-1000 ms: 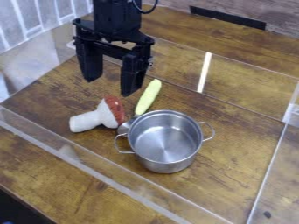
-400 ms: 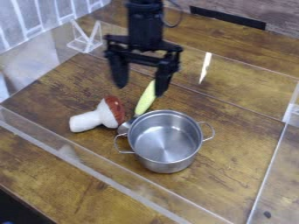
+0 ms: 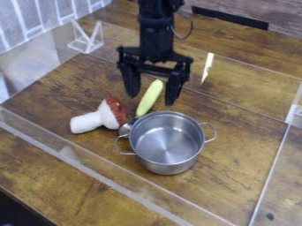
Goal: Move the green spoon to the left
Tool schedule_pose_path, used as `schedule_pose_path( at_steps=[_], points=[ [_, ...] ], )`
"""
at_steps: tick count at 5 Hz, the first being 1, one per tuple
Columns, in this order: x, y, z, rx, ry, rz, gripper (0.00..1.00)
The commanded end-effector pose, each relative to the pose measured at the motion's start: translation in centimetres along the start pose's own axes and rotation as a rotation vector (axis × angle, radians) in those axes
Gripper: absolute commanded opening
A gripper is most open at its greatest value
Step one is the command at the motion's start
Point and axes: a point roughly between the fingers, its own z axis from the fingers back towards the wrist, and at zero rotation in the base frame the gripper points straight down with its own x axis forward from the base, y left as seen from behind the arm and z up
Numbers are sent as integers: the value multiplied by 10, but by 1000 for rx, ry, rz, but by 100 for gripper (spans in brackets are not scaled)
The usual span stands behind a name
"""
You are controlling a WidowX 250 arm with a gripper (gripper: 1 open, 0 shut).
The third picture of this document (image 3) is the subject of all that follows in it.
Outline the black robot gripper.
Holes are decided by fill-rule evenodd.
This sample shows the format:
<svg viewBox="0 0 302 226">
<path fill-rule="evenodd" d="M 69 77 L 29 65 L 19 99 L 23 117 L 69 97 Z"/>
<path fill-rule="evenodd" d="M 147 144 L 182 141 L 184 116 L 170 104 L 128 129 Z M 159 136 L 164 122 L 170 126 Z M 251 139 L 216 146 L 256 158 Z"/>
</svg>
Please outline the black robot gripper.
<svg viewBox="0 0 302 226">
<path fill-rule="evenodd" d="M 192 32 L 183 36 L 175 31 L 175 13 L 180 12 L 184 0 L 138 0 L 139 14 L 139 46 L 117 47 L 117 68 L 130 97 L 140 92 L 140 73 L 170 74 L 166 83 L 166 106 L 175 104 L 182 87 L 188 81 L 187 74 L 194 59 L 174 51 L 174 38 L 184 40 Z"/>
</svg>

